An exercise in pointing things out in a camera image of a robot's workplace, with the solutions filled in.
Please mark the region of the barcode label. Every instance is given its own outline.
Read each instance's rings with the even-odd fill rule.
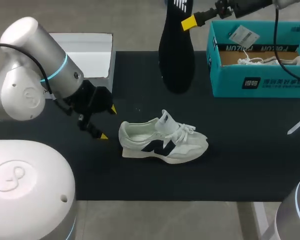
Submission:
[[[252,32],[249,32],[249,33],[247,34],[247,36],[245,36],[244,39],[242,39],[242,41],[241,41],[239,44],[240,44],[240,45],[241,45],[241,44],[244,44],[245,41],[247,41],[248,38],[249,38],[251,35],[252,35]]]
[[[253,31],[250,31],[244,26],[239,26],[237,30],[231,35],[230,40],[234,41],[236,44],[243,46],[244,48],[250,48],[260,36]]]

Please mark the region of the black n logo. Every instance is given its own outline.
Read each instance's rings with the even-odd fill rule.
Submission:
[[[164,148],[163,140],[153,140],[147,146],[144,147],[141,151],[150,153],[154,151],[155,154],[159,154],[162,156],[168,156],[173,149],[175,149],[176,145],[173,141],[169,141],[169,143]]]

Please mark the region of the shoe tongue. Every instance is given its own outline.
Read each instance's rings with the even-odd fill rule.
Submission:
[[[173,134],[180,127],[166,110],[162,110],[162,117],[155,124],[155,129],[162,134]]]

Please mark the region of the shoe sole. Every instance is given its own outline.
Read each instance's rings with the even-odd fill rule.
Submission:
[[[198,155],[194,155],[188,159],[175,159],[175,158],[169,158],[166,156],[162,156],[162,155],[156,154],[154,152],[135,151],[135,150],[131,150],[131,149],[124,147],[123,151],[122,151],[122,157],[129,158],[129,159],[144,159],[144,158],[155,157],[155,158],[165,161],[167,164],[184,164],[184,163],[187,163],[187,162],[190,162],[192,160],[199,158],[204,153],[205,153],[205,151]]]

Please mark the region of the yellow clamp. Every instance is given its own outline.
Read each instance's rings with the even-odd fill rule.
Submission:
[[[182,24],[183,31],[187,31],[189,29],[192,29],[192,28],[198,26],[194,15],[192,15],[191,17],[188,17],[186,20],[183,20],[181,22],[181,24]]]

